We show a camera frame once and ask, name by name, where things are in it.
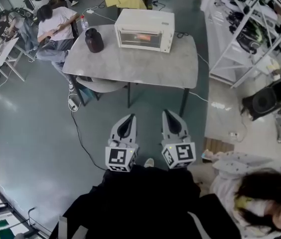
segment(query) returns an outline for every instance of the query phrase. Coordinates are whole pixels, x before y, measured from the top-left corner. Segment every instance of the gray floor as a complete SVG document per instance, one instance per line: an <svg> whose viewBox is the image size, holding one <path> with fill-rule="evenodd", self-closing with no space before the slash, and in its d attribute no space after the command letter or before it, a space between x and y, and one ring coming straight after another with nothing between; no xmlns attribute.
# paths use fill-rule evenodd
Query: gray floor
<svg viewBox="0 0 281 239"><path fill-rule="evenodd" d="M78 12L103 0L79 0ZM196 42L198 52L208 59L204 15L200 0L160 0L165 11L176 16L176 31L186 31ZM116 19L116 8L97 10ZM90 25L110 24L97 15L87 15ZM0 191L24 216L36 207L33 217L49 230L58 216L81 194L101 182L103 171L96 168L81 148L68 109L68 85L47 62L29 63L23 57L17 69L26 77L22 82L13 72L0 88ZM199 60L196 89L208 97L208 67ZM156 166L166 168L161 155L161 112L178 112L182 90L147 85L132 85L132 107L126 108L126 90L92 100L74 114L83 144L98 165L105 167L105 146L111 127L120 118L135 113L138 120L137 143L142 164L153 157ZM196 143L203 148L207 114L206 103L189 95L184 119Z"/></svg>

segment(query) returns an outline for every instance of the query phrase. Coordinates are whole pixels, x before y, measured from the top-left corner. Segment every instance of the chair seat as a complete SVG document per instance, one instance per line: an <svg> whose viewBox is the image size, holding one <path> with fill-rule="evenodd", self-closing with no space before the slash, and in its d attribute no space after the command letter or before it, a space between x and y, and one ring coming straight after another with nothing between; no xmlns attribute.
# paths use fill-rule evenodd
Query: chair seat
<svg viewBox="0 0 281 239"><path fill-rule="evenodd" d="M98 93L114 92L116 90L122 89L124 86L127 85L127 82L111 81L99 78L92 78L92 82L88 82L77 77L76 81L85 86L86 88Z"/></svg>

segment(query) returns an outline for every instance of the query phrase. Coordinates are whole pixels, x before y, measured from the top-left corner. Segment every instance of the plastic bottle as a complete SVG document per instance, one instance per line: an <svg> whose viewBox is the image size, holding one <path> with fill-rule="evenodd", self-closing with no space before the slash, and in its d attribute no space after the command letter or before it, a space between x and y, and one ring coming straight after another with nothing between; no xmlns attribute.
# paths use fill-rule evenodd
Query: plastic bottle
<svg viewBox="0 0 281 239"><path fill-rule="evenodd" d="M86 31L89 27L87 19L84 17L84 15L81 16L81 26L83 31Z"/></svg>

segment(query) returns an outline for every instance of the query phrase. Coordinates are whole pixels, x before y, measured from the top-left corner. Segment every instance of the robotic arm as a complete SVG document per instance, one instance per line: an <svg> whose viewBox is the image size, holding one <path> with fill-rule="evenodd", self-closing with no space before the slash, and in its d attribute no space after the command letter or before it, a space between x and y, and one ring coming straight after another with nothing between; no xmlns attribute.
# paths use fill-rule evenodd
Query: robotic arm
<svg viewBox="0 0 281 239"><path fill-rule="evenodd" d="M106 166L112 171L130 172L138 156L137 122L134 114L119 120L112 128L106 147ZM177 114L162 113L162 155L170 169L187 167L196 160L186 122Z"/></svg>

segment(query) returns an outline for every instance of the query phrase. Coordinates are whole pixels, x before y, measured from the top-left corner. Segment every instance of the shoe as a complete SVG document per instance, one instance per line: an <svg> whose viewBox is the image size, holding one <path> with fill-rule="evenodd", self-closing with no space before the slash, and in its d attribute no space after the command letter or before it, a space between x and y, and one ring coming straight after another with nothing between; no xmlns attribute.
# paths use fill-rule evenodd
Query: shoe
<svg viewBox="0 0 281 239"><path fill-rule="evenodd" d="M149 158L144 165L145 168L147 167L154 167L154 160L152 158Z"/></svg>
<svg viewBox="0 0 281 239"><path fill-rule="evenodd" d="M74 86L71 82L69 82L69 90L70 92L74 91Z"/></svg>

